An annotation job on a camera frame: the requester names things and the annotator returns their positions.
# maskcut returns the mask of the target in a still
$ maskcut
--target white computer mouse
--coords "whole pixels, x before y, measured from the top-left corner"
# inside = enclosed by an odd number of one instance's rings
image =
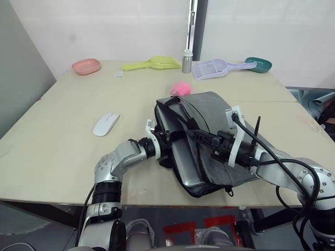
[[[110,112],[103,115],[93,128],[93,133],[97,136],[105,136],[119,119],[120,114]]]

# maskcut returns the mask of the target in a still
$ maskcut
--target yellow litter scoop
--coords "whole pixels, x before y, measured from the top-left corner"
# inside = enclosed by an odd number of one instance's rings
[[[180,68],[178,60],[172,56],[153,56],[151,59],[137,64],[125,64],[122,68],[125,71],[151,67],[155,69],[175,69]]]

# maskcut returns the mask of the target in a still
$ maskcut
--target white bottle cap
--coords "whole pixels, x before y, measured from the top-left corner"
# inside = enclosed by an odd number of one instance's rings
[[[190,50],[190,49],[186,49],[186,50],[184,51],[184,56],[193,56],[192,50]]]

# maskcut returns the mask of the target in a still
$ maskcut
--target table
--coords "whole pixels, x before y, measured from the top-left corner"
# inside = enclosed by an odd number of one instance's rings
[[[48,204],[83,204],[93,185],[97,161],[121,142],[145,136],[154,119],[156,99],[169,95],[177,81],[191,83],[193,93],[214,91],[230,105],[240,105],[246,120],[276,148],[309,157],[335,173],[335,144],[271,73],[231,72],[195,81],[180,69],[121,71],[123,61],[102,61],[102,69],[78,76],[71,69],[37,101],[0,140],[0,199]],[[93,135],[105,113],[121,114],[104,137]],[[144,206],[279,206],[274,186],[261,180],[234,188],[234,197],[217,191],[193,198],[171,170],[154,159],[124,176],[121,202]],[[294,192],[283,189],[289,205],[300,205]]]

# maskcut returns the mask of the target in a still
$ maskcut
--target pink ball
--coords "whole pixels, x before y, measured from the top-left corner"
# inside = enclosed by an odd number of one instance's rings
[[[191,93],[191,85],[188,82],[178,82],[173,85],[170,94],[172,96],[185,96]]]

